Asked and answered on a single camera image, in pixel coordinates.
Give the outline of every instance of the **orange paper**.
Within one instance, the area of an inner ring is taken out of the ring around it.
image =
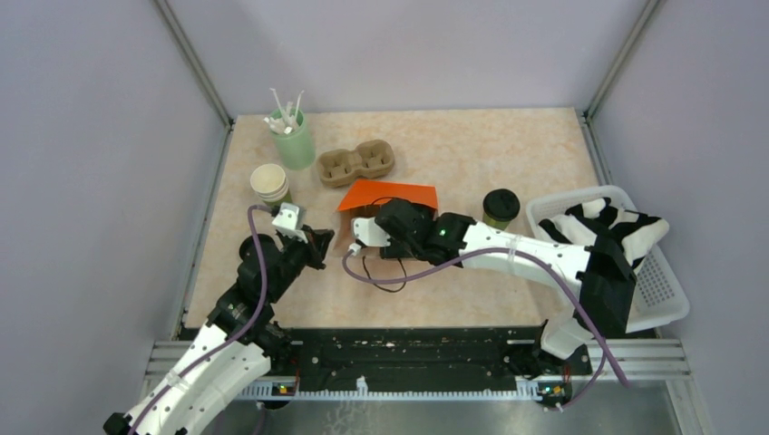
[[[438,193],[433,186],[358,179],[350,190],[347,191],[347,195],[339,203],[336,211],[370,206],[379,198],[387,198],[376,202],[376,205],[381,206],[387,202],[389,197],[403,198],[435,210],[438,209]]]

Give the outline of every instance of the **metal floor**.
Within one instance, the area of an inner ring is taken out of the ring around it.
[[[205,435],[252,435],[260,413],[254,402],[235,401]],[[678,434],[664,382],[627,390],[599,382],[574,408],[543,412],[526,401],[294,402],[268,411],[259,435],[378,434]]]

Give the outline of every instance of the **metal pole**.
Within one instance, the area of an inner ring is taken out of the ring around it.
[[[614,81],[617,79],[617,76],[625,66],[629,55],[636,48],[640,37],[648,28],[648,25],[651,23],[655,13],[664,3],[665,0],[647,1],[647,4],[644,6],[644,10],[641,11],[641,16],[637,19],[635,25],[633,25],[633,29],[630,30],[628,39],[625,40],[625,43],[619,50],[619,53],[617,53],[617,57],[614,58],[614,62],[611,64],[606,77],[604,77],[603,82],[601,82],[601,85],[599,86],[599,89],[596,91],[596,94],[590,101],[590,106],[588,106],[588,109],[585,111],[585,119],[588,125],[592,123],[593,119],[599,113],[603,102],[608,96],[608,92],[611,90],[612,86],[614,85]]]
[[[192,71],[192,75],[195,77],[195,81],[198,83],[206,100],[208,100],[211,107],[217,113],[225,128],[229,129],[233,123],[232,117],[229,116],[227,109],[224,107],[224,103],[216,92],[213,82],[200,62],[200,58],[195,54],[195,50],[192,49],[192,44],[184,33],[184,29],[181,28],[181,24],[170,8],[168,1],[151,0],[151,2],[155,6],[163,24],[165,24],[166,29],[168,29],[171,39],[179,49],[181,57],[190,68],[190,71]]]

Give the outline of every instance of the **table surface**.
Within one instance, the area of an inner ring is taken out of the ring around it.
[[[216,197],[209,233],[185,324],[199,327],[216,300],[232,286],[238,247],[248,236],[246,209],[259,203],[248,184],[258,165],[279,163],[263,115],[240,116]],[[317,155],[386,140],[394,169],[382,181],[435,186],[439,212],[482,217],[482,199],[507,188],[521,200],[508,226],[531,236],[525,206],[550,193],[598,185],[576,112],[569,108],[461,111],[380,111],[307,115]],[[307,209],[309,226],[338,230],[336,207],[347,187],[326,188],[315,165],[286,171],[294,202]],[[270,217],[257,213],[257,229],[274,233]],[[556,290],[518,277],[455,267],[388,294],[355,281],[341,267],[343,247],[329,251],[326,270],[305,269],[274,305],[275,320],[294,327],[417,327],[540,324],[556,314]],[[393,261],[369,258],[372,276],[402,276]],[[429,265],[404,262],[410,274]],[[360,260],[351,268],[363,272]]]

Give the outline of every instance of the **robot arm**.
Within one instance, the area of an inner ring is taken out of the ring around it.
[[[381,247],[407,252],[436,266],[462,257],[455,266],[491,269],[560,288],[536,263],[539,259],[562,278],[600,334],[622,334],[627,328],[636,277],[620,247],[610,240],[599,237],[594,246],[552,244],[454,213],[443,213],[433,221],[428,209],[397,198],[384,204],[375,217],[354,219],[353,232],[353,252],[359,250],[355,245]],[[567,308],[545,324],[541,349],[569,358],[593,338],[585,326]]]
[[[238,280],[219,298],[188,351],[147,397],[124,414],[114,413],[104,423],[107,434],[127,435],[132,430],[141,435],[202,433],[245,387],[287,363],[290,340],[269,322],[274,315],[270,304],[277,302],[305,266],[325,268],[323,259],[334,236],[331,230],[314,231],[303,226],[303,214],[304,210],[293,204],[274,210],[272,224],[283,249],[277,248],[272,237],[258,237],[264,271],[253,239],[243,242]],[[268,282],[267,300],[256,321],[237,341],[190,370],[192,363],[248,326],[258,306],[262,276]],[[142,413],[145,417],[139,420]]]

